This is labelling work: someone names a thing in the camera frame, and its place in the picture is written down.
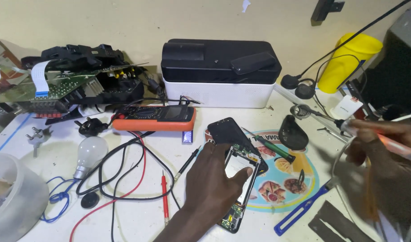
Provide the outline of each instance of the small battery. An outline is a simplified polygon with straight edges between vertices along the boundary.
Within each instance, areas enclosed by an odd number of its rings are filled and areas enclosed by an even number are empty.
[[[183,143],[192,143],[193,142],[193,130],[183,131],[182,140],[183,140]]]

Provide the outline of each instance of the green screwdriver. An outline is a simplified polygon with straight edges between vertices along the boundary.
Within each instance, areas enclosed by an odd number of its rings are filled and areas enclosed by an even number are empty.
[[[261,142],[265,147],[267,147],[268,149],[276,152],[279,156],[285,158],[290,164],[292,164],[295,160],[295,157],[293,155],[290,155],[289,153],[285,152],[284,150],[282,150],[281,148],[277,147],[275,144],[271,143],[270,141],[262,138],[259,135],[254,135],[252,132],[250,132],[249,130],[241,127],[242,129],[244,129],[246,132],[248,132],[249,134],[251,134],[253,137],[255,137],[255,139],[259,142]]]

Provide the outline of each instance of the white table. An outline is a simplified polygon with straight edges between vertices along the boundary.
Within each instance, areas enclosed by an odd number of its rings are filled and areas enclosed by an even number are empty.
[[[191,152],[204,144],[204,130],[212,122],[233,117],[240,126],[251,131],[279,129],[283,119],[289,114],[289,108],[293,104],[274,91],[269,100],[269,105],[274,108],[273,111],[266,108],[198,108],[194,129],[194,143],[192,145],[183,145],[181,143],[181,132],[156,132],[146,137],[144,141],[147,147],[160,157],[175,174],[186,162]],[[110,113],[105,113],[95,117],[100,118],[103,122],[108,122],[110,116]],[[78,133],[78,126],[73,121],[54,124],[50,127],[50,131],[52,131],[51,138],[38,149],[38,158],[33,159],[33,149],[28,144],[25,135],[32,134],[32,127],[45,128],[44,123],[44,119],[34,119],[28,114],[16,117],[0,134],[0,152],[19,158],[45,181],[55,176],[62,176],[66,179],[72,178],[77,161],[77,147],[84,137]],[[319,185],[322,186],[331,177],[331,162],[337,155],[338,150],[342,148],[343,143],[324,131],[316,131],[319,128],[323,128],[323,124],[320,124],[314,118],[307,118],[297,121],[297,123],[309,136],[309,157],[319,174]],[[110,149],[132,138],[132,135],[129,133],[116,130],[106,130],[100,136],[106,139]],[[140,151],[141,147],[137,145],[132,145],[127,149],[126,163],[122,173],[127,171],[133,162],[138,161]],[[111,177],[116,173],[121,158],[122,152],[120,151],[106,162],[103,168],[104,177]],[[118,186],[118,196],[130,191],[138,183],[143,170],[142,167],[141,163],[137,169],[134,169],[132,173],[122,180]],[[147,155],[144,180],[133,195],[138,198],[160,195],[162,169],[161,165],[151,155]],[[174,188],[174,193],[180,204],[183,204],[185,200],[185,179],[186,173],[181,176]],[[95,173],[86,182],[86,187],[97,184],[97,180],[97,174]],[[115,183],[116,181],[111,182],[106,187],[106,190],[112,193]],[[72,197],[71,204],[58,221],[52,224],[39,221],[19,242],[67,242],[73,226],[80,218],[90,212],[90,210],[84,210],[80,206],[81,198],[77,198],[75,189],[71,190],[70,195]],[[201,241],[321,241],[308,227],[308,223],[316,215],[325,200],[330,201],[347,216],[347,211],[337,191],[331,190],[319,198],[310,211],[282,237],[278,237],[275,234],[273,227],[287,213],[272,214],[247,210],[238,233],[231,234],[219,226],[214,226]],[[101,196],[98,206],[109,201],[108,198]],[[177,207],[170,196],[168,197],[168,202],[170,204],[171,217],[177,211]],[[49,205],[46,213],[50,217],[54,217],[59,213],[63,204],[64,201],[56,205]],[[85,219],[77,228],[73,241],[110,241],[111,209],[111,206],[107,206]],[[116,241],[152,241],[163,228],[162,199],[148,202],[116,202]]]

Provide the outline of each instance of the white light bulb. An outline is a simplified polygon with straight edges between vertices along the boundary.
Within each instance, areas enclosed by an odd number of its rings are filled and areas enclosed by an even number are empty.
[[[75,179],[83,179],[95,164],[102,160],[108,152],[105,139],[92,136],[84,139],[79,144],[77,168],[74,173]]]

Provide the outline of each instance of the orange multimeter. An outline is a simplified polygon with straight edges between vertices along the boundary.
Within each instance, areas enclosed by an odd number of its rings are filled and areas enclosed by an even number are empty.
[[[113,121],[120,131],[191,131],[196,110],[187,105],[132,106]]]

